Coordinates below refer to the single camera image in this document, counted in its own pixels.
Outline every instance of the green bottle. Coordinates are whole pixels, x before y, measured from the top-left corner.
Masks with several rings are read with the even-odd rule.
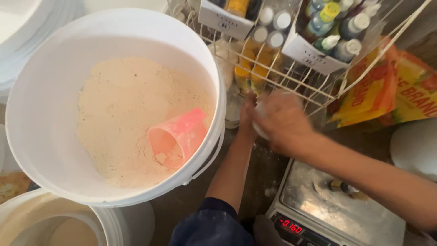
[[[337,45],[338,40],[340,40],[340,35],[331,35],[327,38],[319,38],[312,44],[312,46],[325,53],[326,55],[329,55],[332,48]]]

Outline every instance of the stainless steel scale platform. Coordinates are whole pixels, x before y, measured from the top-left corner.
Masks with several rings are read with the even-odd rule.
[[[332,192],[334,178],[291,159],[270,206],[279,235],[293,246],[401,246],[405,222],[372,199]]]

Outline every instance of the pink plastic scoop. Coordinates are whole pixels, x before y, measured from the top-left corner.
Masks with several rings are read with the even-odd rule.
[[[195,108],[149,128],[147,137],[156,160],[168,168],[183,166],[206,136],[207,129],[202,123],[205,117],[200,108]]]

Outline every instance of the white cardboard box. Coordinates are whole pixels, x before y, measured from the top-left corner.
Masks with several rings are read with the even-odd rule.
[[[208,0],[201,1],[198,21],[241,41],[247,37],[255,24],[253,21],[228,13]]]
[[[298,17],[299,13],[296,14],[290,33],[282,48],[282,53],[323,75],[328,75],[342,68],[348,68],[348,63],[341,62],[320,52],[296,32]]]

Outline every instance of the wire rack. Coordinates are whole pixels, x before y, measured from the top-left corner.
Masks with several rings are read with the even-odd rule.
[[[300,64],[299,62],[294,61],[289,57],[285,57],[284,54],[282,54],[282,56],[287,59],[287,62],[284,69],[282,70],[277,70],[274,67],[275,61],[279,58],[278,54],[275,54],[273,56],[273,61],[271,62],[270,66],[261,64],[257,61],[257,59],[259,54],[264,49],[267,48],[266,43],[260,46],[260,50],[256,55],[255,60],[253,60],[249,57],[244,56],[242,54],[243,52],[238,53],[230,49],[229,46],[220,45],[218,41],[221,38],[223,38],[221,32],[209,28],[207,26],[204,26],[203,24],[200,24],[197,21],[198,9],[196,10],[194,7],[192,7],[192,4],[189,4],[187,0],[172,0],[172,1],[169,0],[169,6],[170,6],[170,14],[175,18],[178,18],[178,15],[180,15],[180,13],[182,12],[184,13],[184,17],[186,18],[180,20],[185,22],[187,26],[189,26],[196,33],[198,33],[199,36],[207,44],[213,45],[212,54],[218,60],[224,60],[226,62],[231,63],[232,65],[239,66],[238,62],[232,62],[229,60],[229,56],[231,54],[235,54],[240,59],[249,60],[253,62],[255,65],[267,69],[268,71],[267,76],[264,77],[265,81],[267,82],[266,91],[273,91],[275,89],[284,89],[288,92],[296,94],[298,97],[302,99],[306,113],[309,116],[315,117],[316,114],[318,114],[319,116],[320,115],[324,116],[325,112],[322,109],[326,108],[330,103],[338,99],[341,95],[343,95],[348,90],[350,90],[353,86],[355,86],[362,78],[364,78],[365,75],[372,69],[372,67],[389,49],[389,47],[400,37],[400,35],[407,29],[407,27],[410,26],[410,24],[416,19],[416,17],[431,1],[432,0],[423,0],[422,3],[417,8],[411,10],[411,13],[408,13],[406,17],[404,18],[402,17],[403,19],[401,21],[398,21],[400,22],[400,24],[398,24],[392,30],[385,30],[386,36],[384,39],[381,40],[380,38],[378,38],[377,40],[371,42],[367,46],[365,46],[363,43],[363,49],[360,55],[352,60],[350,67],[360,62],[362,58],[364,58],[369,52],[374,50],[376,47],[379,47],[380,44],[386,41],[386,39],[388,38],[391,39],[390,42],[388,42],[388,45],[380,50],[377,58],[370,64],[370,66],[363,72],[363,74],[356,81],[349,81],[349,82],[346,79],[349,69],[340,70],[325,76],[311,69],[310,67],[307,67],[303,64]],[[261,8],[266,2],[268,3],[269,0],[265,0],[265,2],[263,1]],[[398,10],[408,7],[411,8],[411,6],[408,5],[409,4],[408,0],[407,1],[381,0],[380,3],[383,5],[383,7],[380,9],[378,15],[382,17],[375,25],[370,26],[369,29],[375,28],[383,23],[391,22],[393,19],[396,19],[393,18],[393,16],[396,16],[398,14]],[[232,42],[235,42],[236,40],[228,37],[226,38],[226,41],[230,44]],[[243,50],[246,47],[247,42],[248,39],[243,43]],[[219,54],[217,52],[218,49],[225,49],[227,52],[225,54],[223,54],[223,52]],[[243,69],[250,72],[251,74],[255,74],[252,70],[248,70],[246,68]],[[280,79],[276,81],[270,79],[269,74],[271,73],[277,74]],[[335,93],[333,93],[334,83],[341,83],[340,89]]]

